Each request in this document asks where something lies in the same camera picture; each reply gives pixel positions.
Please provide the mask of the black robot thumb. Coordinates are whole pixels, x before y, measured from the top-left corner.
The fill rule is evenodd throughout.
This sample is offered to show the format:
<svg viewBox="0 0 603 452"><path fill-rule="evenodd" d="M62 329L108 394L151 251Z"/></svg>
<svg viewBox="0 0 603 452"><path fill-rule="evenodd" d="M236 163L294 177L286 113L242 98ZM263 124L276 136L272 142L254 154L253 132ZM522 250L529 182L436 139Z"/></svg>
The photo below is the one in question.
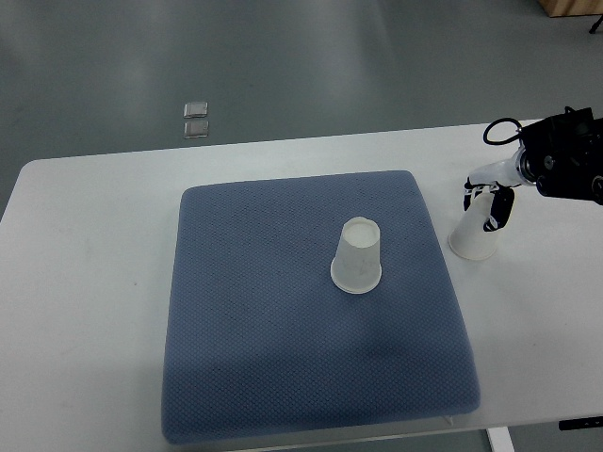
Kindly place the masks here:
<svg viewBox="0 0 603 452"><path fill-rule="evenodd" d="M492 203L487 220L482 228L485 232L503 229L511 216L514 203L514 191L510 187L499 187L493 192Z"/></svg>

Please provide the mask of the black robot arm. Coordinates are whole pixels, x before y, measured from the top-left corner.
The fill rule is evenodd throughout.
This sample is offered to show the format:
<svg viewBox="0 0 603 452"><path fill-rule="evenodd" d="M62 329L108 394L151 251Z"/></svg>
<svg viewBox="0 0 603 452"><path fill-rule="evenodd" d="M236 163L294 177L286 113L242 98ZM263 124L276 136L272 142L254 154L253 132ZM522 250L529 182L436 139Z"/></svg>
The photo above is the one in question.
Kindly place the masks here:
<svg viewBox="0 0 603 452"><path fill-rule="evenodd" d="M514 189L534 186L549 198L602 203L602 120L590 107L524 125L514 118L488 124L482 140L490 146L518 143L512 157L473 170L464 183L464 210L481 194L491 194L481 228L504 228L513 211Z"/></svg>

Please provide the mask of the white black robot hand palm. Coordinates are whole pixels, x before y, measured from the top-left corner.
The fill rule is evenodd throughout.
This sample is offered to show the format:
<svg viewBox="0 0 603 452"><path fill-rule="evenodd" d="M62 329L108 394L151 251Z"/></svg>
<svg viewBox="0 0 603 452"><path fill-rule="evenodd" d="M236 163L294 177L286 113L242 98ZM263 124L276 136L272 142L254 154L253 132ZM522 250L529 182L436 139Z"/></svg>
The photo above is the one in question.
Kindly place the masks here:
<svg viewBox="0 0 603 452"><path fill-rule="evenodd" d="M526 178L521 168L522 151L517 151L508 159L500 160L471 171L467 182L471 186L524 186Z"/></svg>

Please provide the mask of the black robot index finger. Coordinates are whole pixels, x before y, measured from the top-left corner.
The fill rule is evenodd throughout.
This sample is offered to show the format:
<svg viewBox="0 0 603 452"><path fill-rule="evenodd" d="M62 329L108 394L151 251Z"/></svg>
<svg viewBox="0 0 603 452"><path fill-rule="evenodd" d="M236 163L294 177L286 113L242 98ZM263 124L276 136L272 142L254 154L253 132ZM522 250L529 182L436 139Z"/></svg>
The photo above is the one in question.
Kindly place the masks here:
<svg viewBox="0 0 603 452"><path fill-rule="evenodd" d="M464 184L464 198L463 207L467 211L471 206L472 202L481 194L481 186L473 185L470 181L466 181Z"/></svg>

